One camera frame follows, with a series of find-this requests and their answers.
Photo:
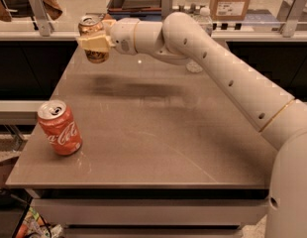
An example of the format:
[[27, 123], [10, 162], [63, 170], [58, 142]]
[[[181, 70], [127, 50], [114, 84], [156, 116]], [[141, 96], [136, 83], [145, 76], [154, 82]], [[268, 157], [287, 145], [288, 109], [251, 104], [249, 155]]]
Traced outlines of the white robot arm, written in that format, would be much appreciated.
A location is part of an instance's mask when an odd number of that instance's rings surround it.
[[269, 188], [265, 238], [307, 238], [307, 104], [217, 44], [190, 16], [159, 22], [103, 20], [102, 30], [77, 38], [87, 51], [146, 54], [196, 61], [277, 150]]

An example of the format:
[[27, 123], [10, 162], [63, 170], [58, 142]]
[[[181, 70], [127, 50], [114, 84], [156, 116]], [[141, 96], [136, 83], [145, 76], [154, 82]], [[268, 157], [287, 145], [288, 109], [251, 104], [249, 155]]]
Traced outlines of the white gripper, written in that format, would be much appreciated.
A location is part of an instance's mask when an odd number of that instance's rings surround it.
[[140, 23], [136, 18], [102, 20], [104, 26], [112, 27], [110, 36], [104, 31], [76, 38], [78, 45], [86, 51], [108, 53], [111, 48], [123, 55], [135, 55], [135, 30]]

